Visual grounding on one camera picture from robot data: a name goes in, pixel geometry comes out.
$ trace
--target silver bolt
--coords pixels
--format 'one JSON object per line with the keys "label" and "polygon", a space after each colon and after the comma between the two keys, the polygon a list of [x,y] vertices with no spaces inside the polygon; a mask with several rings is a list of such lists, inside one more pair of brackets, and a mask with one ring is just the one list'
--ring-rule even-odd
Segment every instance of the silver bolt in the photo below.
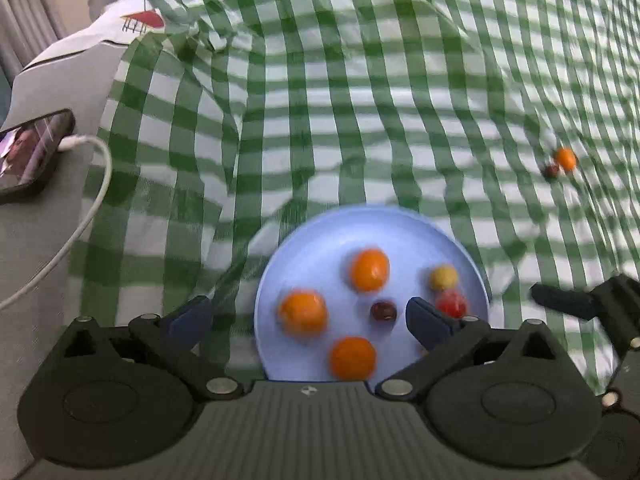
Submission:
{"label": "silver bolt", "polygon": [[414,386],[409,381],[402,379],[388,379],[382,383],[382,391],[394,397],[410,394],[413,389]]}
{"label": "silver bolt", "polygon": [[605,408],[611,408],[615,406],[620,400],[620,396],[616,392],[607,392],[602,396],[600,402]]}
{"label": "silver bolt", "polygon": [[228,377],[216,377],[207,382],[207,390],[212,394],[228,395],[238,389],[238,383]]}

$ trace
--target smartphone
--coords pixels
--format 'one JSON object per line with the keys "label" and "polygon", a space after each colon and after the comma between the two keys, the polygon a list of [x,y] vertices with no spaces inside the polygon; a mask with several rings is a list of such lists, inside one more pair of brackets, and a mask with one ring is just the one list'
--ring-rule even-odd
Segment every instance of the smartphone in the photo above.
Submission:
{"label": "smartphone", "polygon": [[60,110],[0,132],[0,204],[42,190],[56,166],[60,140],[75,125],[71,110]]}

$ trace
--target red fruit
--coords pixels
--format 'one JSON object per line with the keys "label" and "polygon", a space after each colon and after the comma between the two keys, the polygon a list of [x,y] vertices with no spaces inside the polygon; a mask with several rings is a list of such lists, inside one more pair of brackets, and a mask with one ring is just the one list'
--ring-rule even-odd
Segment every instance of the red fruit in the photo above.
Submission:
{"label": "red fruit", "polygon": [[438,295],[436,308],[454,319],[466,316],[469,303],[457,290],[445,290]]}

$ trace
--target plate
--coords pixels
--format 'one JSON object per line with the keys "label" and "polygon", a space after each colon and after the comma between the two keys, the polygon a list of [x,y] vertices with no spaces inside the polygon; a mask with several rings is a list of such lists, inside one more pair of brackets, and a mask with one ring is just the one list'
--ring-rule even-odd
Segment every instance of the plate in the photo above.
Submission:
{"label": "plate", "polygon": [[[365,248],[385,252],[390,274],[382,290],[355,291],[349,283],[354,255]],[[487,320],[484,283],[468,253],[424,216],[392,206],[357,205],[333,209],[301,225],[269,260],[255,300],[254,330],[258,353],[272,381],[332,381],[327,355],[344,336],[362,336],[378,353],[370,385],[421,357],[422,347],[404,321],[408,300],[434,301],[429,288],[433,267],[452,264],[469,313]],[[285,333],[276,311],[295,288],[312,288],[326,301],[329,320],[320,336],[296,338]],[[376,300],[391,300],[398,308],[395,323],[375,321],[369,309]]]}

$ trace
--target plate rim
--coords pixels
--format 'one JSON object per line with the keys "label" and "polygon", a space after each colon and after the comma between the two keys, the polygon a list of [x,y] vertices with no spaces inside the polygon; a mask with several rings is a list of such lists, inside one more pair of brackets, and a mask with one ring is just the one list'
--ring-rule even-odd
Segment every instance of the plate rim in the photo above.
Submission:
{"label": "plate rim", "polygon": [[314,216],[313,218],[307,220],[306,222],[300,224],[298,227],[293,229],[293,231],[287,235],[284,241],[276,248],[276,250],[270,256],[269,261],[264,267],[264,270],[260,277],[260,282],[258,283],[258,289],[255,293],[255,301],[254,301],[254,339],[255,339],[255,347],[257,348],[257,351],[258,351],[258,357],[260,358],[260,367],[264,371],[264,374],[266,375],[268,380],[272,381],[272,379],[269,378],[269,373],[267,371],[267,367],[265,366],[264,357],[262,355],[262,349],[260,348],[260,344],[259,344],[260,338],[258,337],[257,314],[258,314],[258,302],[260,301],[260,294],[264,286],[264,277],[267,275],[268,270],[272,266],[273,258],[276,256],[276,254],[280,250],[283,250],[287,244],[291,244],[294,236],[299,232],[302,232],[304,229],[313,227],[313,225],[315,225],[316,223],[320,223],[327,217],[337,216],[339,214],[346,214],[348,212],[358,211],[358,210],[391,211],[396,214],[408,216],[414,220],[422,222],[423,224],[427,224],[429,227],[431,227],[432,229],[437,231],[439,234],[447,238],[450,242],[453,242],[455,246],[458,248],[458,250],[460,250],[464,254],[467,261],[471,264],[471,267],[474,273],[476,274],[476,277],[480,281],[480,284],[482,285],[482,293],[484,295],[484,302],[486,303],[487,314],[489,313],[489,308],[490,308],[489,295],[486,291],[486,285],[484,284],[484,280],[482,279],[482,276],[480,274],[480,271],[478,270],[478,266],[476,266],[475,261],[473,260],[471,255],[468,253],[468,251],[465,249],[465,247],[458,240],[449,236],[446,232],[440,229],[428,216],[425,216],[423,214],[413,211],[412,209],[407,209],[399,205],[352,204],[352,205],[344,205],[344,206],[339,205],[336,207],[332,207],[331,209],[328,209]]}

